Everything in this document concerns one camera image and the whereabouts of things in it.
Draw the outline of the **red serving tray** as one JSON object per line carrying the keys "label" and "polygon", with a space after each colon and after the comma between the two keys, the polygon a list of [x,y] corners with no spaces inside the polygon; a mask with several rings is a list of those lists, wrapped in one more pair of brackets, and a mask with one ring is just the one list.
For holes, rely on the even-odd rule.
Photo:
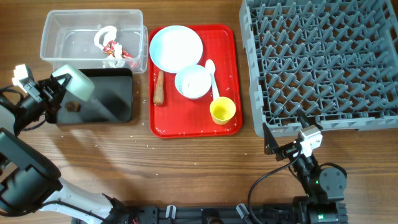
{"label": "red serving tray", "polygon": [[236,64],[236,50],[233,31],[223,24],[192,25],[201,38],[203,55],[199,64],[211,59],[215,63],[215,80],[221,96],[232,99],[236,113],[224,125],[216,124],[210,113],[213,101],[209,90],[197,100],[189,100],[175,87],[175,74],[164,73],[164,103],[153,103],[153,94],[160,69],[149,59],[149,127],[158,138],[188,138],[201,136],[231,135],[238,132],[243,124],[239,75]]}

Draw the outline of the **black plastic tray bin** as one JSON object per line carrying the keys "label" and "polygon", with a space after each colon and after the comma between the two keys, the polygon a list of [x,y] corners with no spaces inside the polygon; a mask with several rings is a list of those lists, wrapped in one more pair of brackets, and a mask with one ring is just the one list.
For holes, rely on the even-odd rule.
{"label": "black plastic tray bin", "polygon": [[[132,119],[132,72],[128,68],[82,69],[95,85],[92,99],[83,101],[67,92],[51,124],[126,123]],[[79,112],[68,112],[65,103],[77,101]]]}

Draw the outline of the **green bowl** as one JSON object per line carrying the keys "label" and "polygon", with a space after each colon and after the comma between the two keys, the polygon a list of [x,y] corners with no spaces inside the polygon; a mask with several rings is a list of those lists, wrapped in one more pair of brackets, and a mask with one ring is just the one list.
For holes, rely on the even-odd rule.
{"label": "green bowl", "polygon": [[94,93],[94,83],[79,69],[71,65],[64,65],[52,73],[55,78],[60,78],[62,75],[69,74],[71,79],[66,85],[66,89],[77,98],[83,101],[89,101]]}

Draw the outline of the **red snack wrapper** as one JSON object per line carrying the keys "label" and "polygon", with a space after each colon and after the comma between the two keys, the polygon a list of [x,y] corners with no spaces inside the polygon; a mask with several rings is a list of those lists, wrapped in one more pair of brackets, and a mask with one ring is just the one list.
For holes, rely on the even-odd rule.
{"label": "red snack wrapper", "polygon": [[103,52],[108,55],[107,59],[116,59],[116,61],[108,62],[111,68],[121,68],[128,65],[131,69],[135,69],[140,65],[139,61],[129,61],[129,59],[132,59],[132,55],[127,53],[122,45],[114,40],[105,45]]}

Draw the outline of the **white plastic spoon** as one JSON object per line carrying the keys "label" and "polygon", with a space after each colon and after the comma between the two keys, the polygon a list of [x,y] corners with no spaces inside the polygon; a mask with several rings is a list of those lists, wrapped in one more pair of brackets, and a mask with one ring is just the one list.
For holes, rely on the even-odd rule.
{"label": "white plastic spoon", "polygon": [[213,99],[216,100],[217,98],[220,97],[220,94],[215,80],[215,71],[216,71],[215,63],[211,59],[208,59],[205,62],[205,68],[211,75],[211,89],[212,89]]}

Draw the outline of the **grey dishwasher rack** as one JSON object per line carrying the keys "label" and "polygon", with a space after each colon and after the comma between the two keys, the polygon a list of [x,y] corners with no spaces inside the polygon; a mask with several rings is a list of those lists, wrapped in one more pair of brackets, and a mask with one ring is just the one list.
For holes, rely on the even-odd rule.
{"label": "grey dishwasher rack", "polygon": [[397,127],[393,1],[243,1],[254,130],[293,136],[298,113],[326,130]]}

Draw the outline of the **light blue rice bowl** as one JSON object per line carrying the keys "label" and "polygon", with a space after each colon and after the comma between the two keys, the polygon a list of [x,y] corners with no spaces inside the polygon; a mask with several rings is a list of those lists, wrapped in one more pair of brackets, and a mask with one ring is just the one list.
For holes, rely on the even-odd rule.
{"label": "light blue rice bowl", "polygon": [[187,66],[176,74],[175,87],[182,96],[197,100],[211,88],[210,73],[201,65]]}

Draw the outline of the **yellow cup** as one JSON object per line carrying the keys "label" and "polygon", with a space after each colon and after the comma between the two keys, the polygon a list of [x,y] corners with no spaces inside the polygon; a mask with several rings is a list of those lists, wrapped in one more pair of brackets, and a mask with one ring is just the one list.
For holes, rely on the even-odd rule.
{"label": "yellow cup", "polygon": [[230,98],[221,96],[211,102],[210,113],[216,124],[224,125],[235,115],[236,105]]}

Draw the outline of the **brown carrot stick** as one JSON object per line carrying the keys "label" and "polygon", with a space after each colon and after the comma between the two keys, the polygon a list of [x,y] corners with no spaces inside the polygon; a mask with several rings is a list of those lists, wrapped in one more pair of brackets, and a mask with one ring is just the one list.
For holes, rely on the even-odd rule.
{"label": "brown carrot stick", "polygon": [[156,79],[153,102],[157,106],[164,103],[164,72],[162,70],[159,71]]}

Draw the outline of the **clear plastic bin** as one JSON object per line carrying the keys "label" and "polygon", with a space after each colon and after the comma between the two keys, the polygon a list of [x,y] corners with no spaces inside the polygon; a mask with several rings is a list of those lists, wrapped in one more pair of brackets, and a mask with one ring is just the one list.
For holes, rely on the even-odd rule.
{"label": "clear plastic bin", "polygon": [[111,68],[107,55],[94,45],[95,34],[106,26],[117,28],[116,42],[140,65],[132,73],[144,73],[148,61],[148,33],[138,9],[54,10],[47,15],[40,58],[55,70],[64,65],[78,69]]}

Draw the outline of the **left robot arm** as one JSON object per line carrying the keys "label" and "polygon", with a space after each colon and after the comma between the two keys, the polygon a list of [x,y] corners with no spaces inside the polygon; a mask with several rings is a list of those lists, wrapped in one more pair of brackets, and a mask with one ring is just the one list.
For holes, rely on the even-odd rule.
{"label": "left robot arm", "polygon": [[129,223],[129,210],[122,202],[67,182],[53,162],[18,138],[42,114],[60,109],[73,80],[70,73],[38,82],[26,78],[30,93],[21,95],[18,104],[1,96],[1,170],[16,167],[1,181],[1,216],[43,211],[68,215],[73,223]]}

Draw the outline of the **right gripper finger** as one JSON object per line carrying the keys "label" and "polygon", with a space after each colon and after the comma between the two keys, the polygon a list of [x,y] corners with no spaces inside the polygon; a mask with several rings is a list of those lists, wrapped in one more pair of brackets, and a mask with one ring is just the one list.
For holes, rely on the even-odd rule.
{"label": "right gripper finger", "polygon": [[264,153],[267,155],[275,154],[279,145],[268,128],[267,123],[263,123],[262,127],[264,132]]}
{"label": "right gripper finger", "polygon": [[309,126],[316,126],[320,131],[323,130],[323,128],[315,121],[314,118],[309,118],[304,111],[298,110],[297,111],[297,116],[300,124],[302,125],[303,128],[307,128]]}

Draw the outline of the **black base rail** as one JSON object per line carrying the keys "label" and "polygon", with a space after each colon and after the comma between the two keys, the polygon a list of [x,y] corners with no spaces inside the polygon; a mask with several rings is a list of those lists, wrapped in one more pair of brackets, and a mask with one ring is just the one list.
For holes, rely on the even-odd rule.
{"label": "black base rail", "polygon": [[[346,205],[264,204],[253,212],[261,223],[337,223],[348,224]],[[131,207],[130,214],[119,223],[127,224],[206,224],[206,223],[254,223],[245,204],[230,207]]]}

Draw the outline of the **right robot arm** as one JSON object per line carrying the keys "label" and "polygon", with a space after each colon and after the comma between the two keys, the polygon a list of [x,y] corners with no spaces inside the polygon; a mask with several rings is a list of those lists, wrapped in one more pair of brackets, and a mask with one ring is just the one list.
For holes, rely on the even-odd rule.
{"label": "right robot arm", "polygon": [[327,162],[319,164],[313,152],[319,148],[323,128],[298,111],[302,129],[297,139],[279,146],[266,123],[263,124],[264,151],[274,154],[277,161],[289,160],[292,170],[306,196],[294,197],[292,211],[297,223],[348,223],[344,191],[348,174],[341,166]]}

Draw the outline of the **brown food scrap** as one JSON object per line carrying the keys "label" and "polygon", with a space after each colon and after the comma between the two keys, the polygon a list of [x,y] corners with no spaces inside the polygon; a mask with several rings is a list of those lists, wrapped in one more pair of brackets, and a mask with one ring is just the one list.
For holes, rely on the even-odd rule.
{"label": "brown food scrap", "polygon": [[69,101],[65,103],[65,109],[68,112],[79,112],[80,111],[80,104],[77,101]]}

